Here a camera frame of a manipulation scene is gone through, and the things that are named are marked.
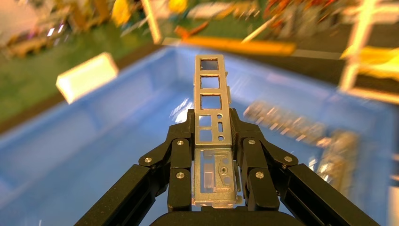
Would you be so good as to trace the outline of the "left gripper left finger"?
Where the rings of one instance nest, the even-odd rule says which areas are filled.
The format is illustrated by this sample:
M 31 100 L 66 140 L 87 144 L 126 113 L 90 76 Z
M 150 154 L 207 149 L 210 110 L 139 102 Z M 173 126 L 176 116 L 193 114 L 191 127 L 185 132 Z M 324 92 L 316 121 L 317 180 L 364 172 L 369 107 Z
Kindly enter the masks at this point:
M 169 127 L 166 140 L 139 159 L 88 210 L 77 226 L 138 226 L 155 202 L 169 191 L 170 211 L 191 210 L 191 166 L 195 114 Z

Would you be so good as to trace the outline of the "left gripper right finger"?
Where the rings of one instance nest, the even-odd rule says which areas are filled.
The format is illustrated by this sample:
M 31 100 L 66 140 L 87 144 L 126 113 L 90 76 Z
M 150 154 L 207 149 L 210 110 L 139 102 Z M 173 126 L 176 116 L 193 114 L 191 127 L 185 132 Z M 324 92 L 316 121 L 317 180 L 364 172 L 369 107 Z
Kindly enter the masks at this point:
M 375 226 L 363 212 L 256 124 L 230 109 L 233 157 L 240 167 L 246 217 L 254 226 Z

